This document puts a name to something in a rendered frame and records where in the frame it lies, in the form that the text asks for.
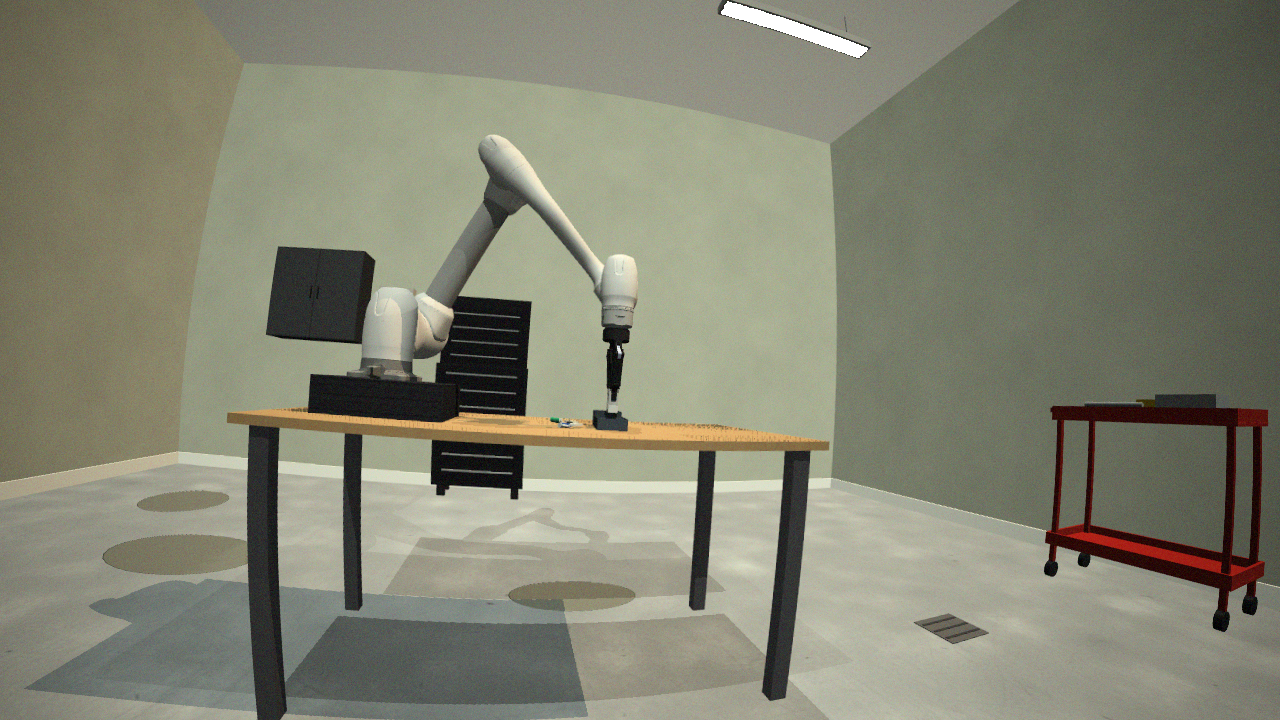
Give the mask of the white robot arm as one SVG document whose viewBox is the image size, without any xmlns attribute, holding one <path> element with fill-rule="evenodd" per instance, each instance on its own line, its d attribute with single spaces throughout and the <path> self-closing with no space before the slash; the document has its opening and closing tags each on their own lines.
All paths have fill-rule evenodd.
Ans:
<svg viewBox="0 0 1280 720">
<path fill-rule="evenodd" d="M 347 375 L 422 382 L 422 377 L 412 373 L 413 359 L 433 357 L 445 347 L 454 319 L 451 309 L 454 300 L 507 217 L 526 204 L 538 211 L 591 278 L 594 293 L 602 302 L 602 327 L 632 328 L 637 304 L 634 258 L 613 255 L 603 265 L 507 138 L 488 135 L 477 152 L 492 178 L 481 205 L 426 293 L 413 297 L 410 290 L 381 287 L 372 295 L 364 319 L 361 365 Z"/>
</svg>

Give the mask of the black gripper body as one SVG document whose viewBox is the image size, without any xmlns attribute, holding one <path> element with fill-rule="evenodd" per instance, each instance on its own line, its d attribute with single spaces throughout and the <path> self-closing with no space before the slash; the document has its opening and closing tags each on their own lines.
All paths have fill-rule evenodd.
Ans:
<svg viewBox="0 0 1280 720">
<path fill-rule="evenodd" d="M 617 345 L 622 352 L 622 345 L 628 343 L 630 331 L 625 328 L 604 328 L 603 341 L 611 343 L 612 348 L 612 361 L 614 360 L 614 351 L 617 351 Z"/>
</svg>

